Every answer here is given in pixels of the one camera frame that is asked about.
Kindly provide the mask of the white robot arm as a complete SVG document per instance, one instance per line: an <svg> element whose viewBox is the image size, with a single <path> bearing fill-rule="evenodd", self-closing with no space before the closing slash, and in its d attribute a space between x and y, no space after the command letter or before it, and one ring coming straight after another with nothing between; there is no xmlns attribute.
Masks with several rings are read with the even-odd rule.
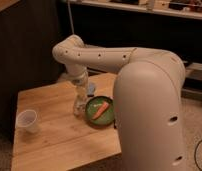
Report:
<svg viewBox="0 0 202 171"><path fill-rule="evenodd" d="M117 75L114 111L128 171L187 171L181 116L185 67L175 53L152 48L88 47L71 35L52 49L73 83L86 81L87 69Z"/></svg>

